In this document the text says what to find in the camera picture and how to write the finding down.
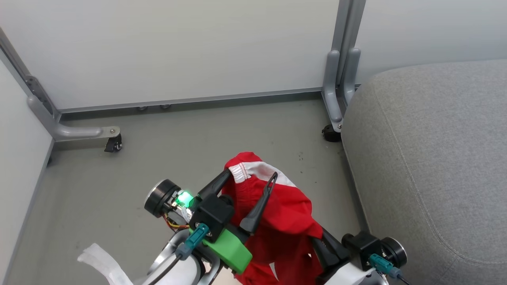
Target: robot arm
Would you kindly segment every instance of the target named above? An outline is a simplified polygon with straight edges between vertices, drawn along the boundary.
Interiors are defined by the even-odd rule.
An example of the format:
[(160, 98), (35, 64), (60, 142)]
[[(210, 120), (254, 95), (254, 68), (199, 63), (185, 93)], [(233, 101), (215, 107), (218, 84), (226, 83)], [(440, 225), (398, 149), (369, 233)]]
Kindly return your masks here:
[[(234, 214), (232, 201), (217, 196), (230, 177), (230, 172), (224, 170), (193, 198), (170, 180), (159, 182), (150, 191), (144, 208), (157, 218), (164, 217), (168, 224), (177, 225), (178, 231), (150, 267), (148, 276), (135, 285), (208, 285), (224, 266), (240, 274), (245, 270), (251, 254), (244, 243), (255, 233), (277, 173), (237, 228), (229, 224)], [(372, 267), (370, 258), (379, 257), (387, 267), (390, 264), (396, 269), (407, 262), (405, 250), (397, 241), (379, 240), (366, 232), (347, 234), (340, 243), (324, 229), (322, 240), (313, 239), (312, 245), (323, 268), (316, 280), (318, 285), (387, 284), (384, 275)], [(211, 270), (205, 272), (203, 262), (209, 263)]]

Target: gray sofa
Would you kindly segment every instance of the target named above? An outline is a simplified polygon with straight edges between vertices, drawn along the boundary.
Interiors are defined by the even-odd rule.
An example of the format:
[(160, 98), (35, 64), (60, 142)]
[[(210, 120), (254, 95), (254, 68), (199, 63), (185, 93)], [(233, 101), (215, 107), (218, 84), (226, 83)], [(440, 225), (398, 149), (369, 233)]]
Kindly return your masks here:
[(378, 74), (342, 140), (369, 228), (403, 244), (413, 285), (507, 283), (507, 60)]

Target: white wall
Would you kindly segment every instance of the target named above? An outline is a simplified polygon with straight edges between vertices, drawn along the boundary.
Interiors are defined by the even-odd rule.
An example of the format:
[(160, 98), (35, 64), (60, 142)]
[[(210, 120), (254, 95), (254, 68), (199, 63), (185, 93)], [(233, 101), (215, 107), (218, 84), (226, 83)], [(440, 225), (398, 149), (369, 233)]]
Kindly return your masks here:
[(505, 0), (368, 0), (357, 35), (357, 83), (384, 70), (507, 58)]
[(52, 137), (26, 104), (26, 93), (0, 52), (0, 284), (6, 276)]
[(0, 0), (58, 109), (322, 87), (339, 0)]

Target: black caster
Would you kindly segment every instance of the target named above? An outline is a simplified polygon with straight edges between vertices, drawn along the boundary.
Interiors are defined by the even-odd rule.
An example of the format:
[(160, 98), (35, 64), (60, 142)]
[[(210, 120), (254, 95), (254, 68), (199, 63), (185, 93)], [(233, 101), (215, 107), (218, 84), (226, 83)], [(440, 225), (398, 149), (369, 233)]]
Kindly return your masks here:
[(324, 129), (322, 129), (322, 134), (325, 140), (330, 141), (332, 143), (337, 143), (342, 140), (342, 134), (339, 132), (335, 132), (335, 130), (333, 130), (332, 125), (327, 125), (326, 127), (324, 127)]
[(116, 153), (122, 149), (122, 134), (118, 134), (118, 136), (110, 137), (107, 140), (107, 144), (105, 145), (105, 152), (108, 153)]

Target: red garment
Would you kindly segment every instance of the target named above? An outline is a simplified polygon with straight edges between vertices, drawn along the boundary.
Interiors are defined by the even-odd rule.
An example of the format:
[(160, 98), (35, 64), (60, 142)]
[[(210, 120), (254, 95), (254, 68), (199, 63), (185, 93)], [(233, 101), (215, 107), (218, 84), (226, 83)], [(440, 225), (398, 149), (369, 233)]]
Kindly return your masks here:
[[(322, 268), (309, 237), (322, 238), (322, 227), (312, 218), (312, 204), (280, 170), (254, 153), (240, 153), (229, 162), (234, 181), (222, 189), (234, 201), (231, 223), (239, 226), (262, 196), (264, 186), (276, 171), (278, 178), (254, 236), (245, 246), (253, 258), (242, 275), (243, 285), (309, 285)], [(274, 263), (276, 280), (270, 263)]]

